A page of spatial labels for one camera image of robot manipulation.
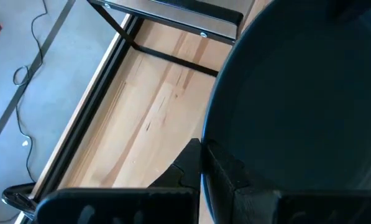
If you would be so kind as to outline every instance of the wood grain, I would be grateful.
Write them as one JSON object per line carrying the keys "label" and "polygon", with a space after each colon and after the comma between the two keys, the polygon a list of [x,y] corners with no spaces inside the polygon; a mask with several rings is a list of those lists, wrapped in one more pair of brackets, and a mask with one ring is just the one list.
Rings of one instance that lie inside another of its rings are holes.
{"label": "wood grain", "polygon": [[[268,3],[257,0],[247,23]],[[144,22],[136,41],[215,70],[221,68],[231,49],[149,21]],[[203,73],[130,49],[59,188],[151,184],[191,138],[201,137],[214,81]],[[199,220],[213,222],[202,195]]]}

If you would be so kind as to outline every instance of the black cord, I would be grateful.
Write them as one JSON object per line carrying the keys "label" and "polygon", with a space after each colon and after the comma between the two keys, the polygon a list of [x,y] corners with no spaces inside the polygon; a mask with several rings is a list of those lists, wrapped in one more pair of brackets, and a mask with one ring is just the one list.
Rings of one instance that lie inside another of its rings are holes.
{"label": "black cord", "polygon": [[[40,55],[40,64],[37,66],[37,68],[35,69],[35,71],[33,71],[33,73],[37,72],[37,70],[43,65],[43,59],[44,59],[44,56],[42,54],[42,48],[40,46],[40,43],[39,41],[37,40],[36,36],[35,36],[35,32],[34,32],[34,23],[35,21],[42,17],[42,16],[45,16],[48,14],[48,11],[47,11],[47,6],[46,6],[46,2],[45,0],[42,0],[43,2],[43,7],[44,7],[44,13],[36,16],[32,22],[30,23],[30,31],[32,33],[32,36],[34,38],[34,40],[36,41],[36,44],[37,44],[37,48],[39,50],[39,55]],[[21,71],[22,69],[26,69],[26,79],[21,82],[21,83],[17,83],[16,82],[16,77],[17,77],[17,74],[19,71]],[[15,84],[15,86],[23,86],[23,85],[28,85],[31,81],[31,77],[30,77],[30,71],[29,71],[29,67],[27,65],[24,65],[24,66],[21,66],[19,67],[13,74],[12,76],[12,82]],[[26,170],[28,172],[28,175],[29,175],[29,178],[32,180],[33,183],[35,183],[35,179],[32,177],[32,174],[30,173],[30,169],[29,169],[29,158],[30,158],[30,155],[32,154],[32,150],[33,150],[33,145],[34,145],[34,141],[32,139],[32,137],[28,134],[25,134],[21,128],[21,120],[20,120],[20,116],[19,116],[19,104],[20,104],[20,101],[18,102],[17,106],[16,106],[16,116],[17,116],[17,124],[18,124],[18,129],[19,129],[19,132],[23,135],[23,137],[25,138],[28,138],[29,139],[29,142],[30,142],[30,145],[29,145],[29,152],[28,152],[28,156],[26,158]],[[13,221],[17,216],[19,215],[19,213],[15,214],[13,217],[7,219],[7,220],[0,220],[0,223],[6,223],[6,222],[10,222],[10,221]]]}

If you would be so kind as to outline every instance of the black bracket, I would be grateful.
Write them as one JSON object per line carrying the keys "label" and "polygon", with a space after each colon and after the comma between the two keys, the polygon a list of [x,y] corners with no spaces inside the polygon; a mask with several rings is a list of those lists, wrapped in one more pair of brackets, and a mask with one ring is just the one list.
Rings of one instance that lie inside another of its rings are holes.
{"label": "black bracket", "polygon": [[198,65],[196,63],[189,62],[187,60],[183,60],[183,59],[180,59],[178,57],[168,55],[168,54],[165,54],[163,52],[159,52],[159,51],[156,51],[154,49],[150,49],[148,47],[144,47],[144,46],[141,46],[141,45],[137,44],[135,42],[135,40],[128,33],[125,32],[125,30],[115,21],[114,18],[112,18],[111,15],[109,15],[109,13],[101,5],[95,4],[95,3],[90,2],[90,1],[88,1],[88,2],[109,23],[109,25],[111,25],[113,27],[113,29],[115,29],[121,35],[121,37],[123,37],[123,39],[126,40],[126,42],[128,42],[130,44],[130,46],[134,50],[138,50],[140,52],[143,52],[143,53],[146,53],[146,54],[149,54],[149,55],[167,60],[169,62],[176,63],[178,65],[182,65],[184,67],[196,70],[198,72],[205,73],[205,74],[211,75],[213,77],[217,77],[218,72],[213,70],[213,69],[206,68],[206,67]]}

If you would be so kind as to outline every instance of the concrete floor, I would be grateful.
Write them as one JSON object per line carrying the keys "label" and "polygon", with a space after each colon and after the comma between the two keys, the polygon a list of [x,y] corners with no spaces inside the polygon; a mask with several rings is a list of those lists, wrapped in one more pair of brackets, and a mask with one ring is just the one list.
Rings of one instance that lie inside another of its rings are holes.
{"label": "concrete floor", "polygon": [[[41,43],[50,32],[65,0],[46,0],[49,14],[35,23]],[[0,117],[17,87],[13,72],[29,65],[37,54],[30,22],[43,12],[41,0],[0,0]],[[109,11],[118,22],[124,14]],[[35,75],[21,103],[25,131],[34,137],[30,169],[38,177],[64,130],[73,110],[90,81],[115,31],[86,1],[77,1],[49,48],[45,63]],[[15,113],[0,135],[0,220],[17,210],[1,202],[2,191],[12,185],[30,182],[25,169],[29,150],[19,133]]]}

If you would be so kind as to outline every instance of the gray floor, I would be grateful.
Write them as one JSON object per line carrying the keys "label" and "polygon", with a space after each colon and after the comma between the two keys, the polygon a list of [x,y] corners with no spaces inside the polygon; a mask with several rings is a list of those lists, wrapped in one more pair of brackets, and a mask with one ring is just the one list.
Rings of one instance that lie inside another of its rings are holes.
{"label": "gray floor", "polygon": [[[46,0],[49,14],[35,23],[41,42],[50,32],[65,0]],[[43,11],[41,0],[0,0],[0,117],[16,91],[12,74],[30,64],[37,47],[30,22]],[[117,21],[123,13],[109,11]],[[45,63],[29,85],[21,103],[21,118],[34,139],[30,169],[38,177],[81,98],[114,30],[88,5],[77,1],[49,48]],[[25,160],[29,146],[18,131],[13,113],[0,135],[0,197],[8,186],[29,182]],[[1,202],[0,220],[17,211]]]}

